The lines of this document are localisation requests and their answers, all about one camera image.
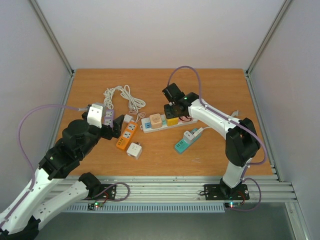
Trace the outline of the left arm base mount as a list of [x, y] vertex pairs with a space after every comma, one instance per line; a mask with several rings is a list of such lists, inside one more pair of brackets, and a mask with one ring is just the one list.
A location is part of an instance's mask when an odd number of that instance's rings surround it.
[[116, 184], [100, 184], [89, 190], [88, 196], [84, 200], [115, 200], [117, 191]]

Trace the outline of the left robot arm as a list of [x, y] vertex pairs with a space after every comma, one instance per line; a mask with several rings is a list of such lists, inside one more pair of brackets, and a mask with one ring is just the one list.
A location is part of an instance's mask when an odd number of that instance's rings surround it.
[[35, 171], [31, 187], [27, 187], [2, 214], [2, 240], [33, 240], [52, 218], [79, 200], [94, 200], [108, 190], [90, 172], [83, 173], [67, 190], [44, 201], [48, 193], [65, 179], [91, 152], [101, 138], [119, 138], [124, 115], [113, 120], [113, 126], [90, 125], [86, 119], [73, 120], [62, 137], [49, 149]]

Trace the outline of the small white square charger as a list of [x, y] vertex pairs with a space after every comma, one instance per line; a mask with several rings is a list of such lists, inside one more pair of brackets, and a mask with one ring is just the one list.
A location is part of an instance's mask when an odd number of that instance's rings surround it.
[[187, 144], [191, 144], [195, 139], [195, 136], [190, 132], [190, 131], [185, 131], [183, 133], [183, 140], [187, 143]]

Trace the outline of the pink cube adapter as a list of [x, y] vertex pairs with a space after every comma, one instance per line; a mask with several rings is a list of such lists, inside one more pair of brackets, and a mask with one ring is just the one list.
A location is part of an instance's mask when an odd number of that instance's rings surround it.
[[194, 119], [192, 117], [190, 117], [190, 116], [180, 116], [179, 120], [182, 123], [187, 123], [187, 122], [192, 122]]

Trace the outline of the peach cube adapter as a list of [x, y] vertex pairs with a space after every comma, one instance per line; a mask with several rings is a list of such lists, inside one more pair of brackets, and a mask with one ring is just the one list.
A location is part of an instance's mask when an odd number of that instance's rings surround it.
[[150, 124], [152, 129], [158, 129], [163, 126], [162, 118], [159, 113], [151, 114], [149, 116]]

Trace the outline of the yellow cube adapter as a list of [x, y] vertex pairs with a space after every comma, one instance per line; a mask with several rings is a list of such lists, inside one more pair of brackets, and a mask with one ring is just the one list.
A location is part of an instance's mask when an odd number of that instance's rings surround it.
[[165, 122], [168, 127], [175, 126], [179, 123], [179, 118], [178, 117], [166, 118]]

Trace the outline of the white multicolour power strip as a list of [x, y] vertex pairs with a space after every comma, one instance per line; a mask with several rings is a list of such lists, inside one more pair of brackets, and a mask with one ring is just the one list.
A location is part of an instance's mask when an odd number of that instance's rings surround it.
[[167, 119], [164, 114], [152, 114], [149, 117], [141, 119], [140, 129], [145, 133], [152, 133], [156, 131], [167, 130], [171, 128], [182, 127], [197, 123], [198, 120], [195, 118], [189, 118], [181, 120], [180, 118]]

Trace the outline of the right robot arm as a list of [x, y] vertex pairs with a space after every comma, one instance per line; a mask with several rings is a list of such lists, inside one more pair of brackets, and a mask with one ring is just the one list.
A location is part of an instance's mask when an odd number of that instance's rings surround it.
[[242, 182], [249, 164], [261, 147], [260, 142], [252, 136], [256, 134], [253, 122], [249, 118], [240, 120], [212, 107], [198, 94], [185, 94], [175, 83], [162, 90], [168, 100], [164, 105], [165, 116], [191, 117], [214, 129], [225, 139], [225, 155], [228, 165], [219, 188], [224, 198], [234, 197]]

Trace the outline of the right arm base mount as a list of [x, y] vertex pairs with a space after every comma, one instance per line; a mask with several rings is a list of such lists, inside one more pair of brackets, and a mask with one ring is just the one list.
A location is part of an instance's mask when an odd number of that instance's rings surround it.
[[219, 184], [205, 184], [203, 186], [203, 190], [199, 192], [200, 196], [205, 196], [207, 201], [240, 201], [240, 200], [249, 200], [249, 190], [246, 184], [241, 184], [240, 186], [236, 187], [235, 192], [232, 193], [230, 196], [225, 196]]

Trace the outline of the teal power strip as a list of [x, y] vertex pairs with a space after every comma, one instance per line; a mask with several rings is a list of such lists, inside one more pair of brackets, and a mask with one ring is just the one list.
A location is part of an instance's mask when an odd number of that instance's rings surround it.
[[195, 143], [202, 136], [203, 131], [203, 127], [194, 128], [193, 130], [189, 131], [194, 135], [194, 141], [191, 144], [187, 144], [182, 137], [182, 139], [174, 146], [176, 152], [179, 154], [184, 153], [193, 143]]

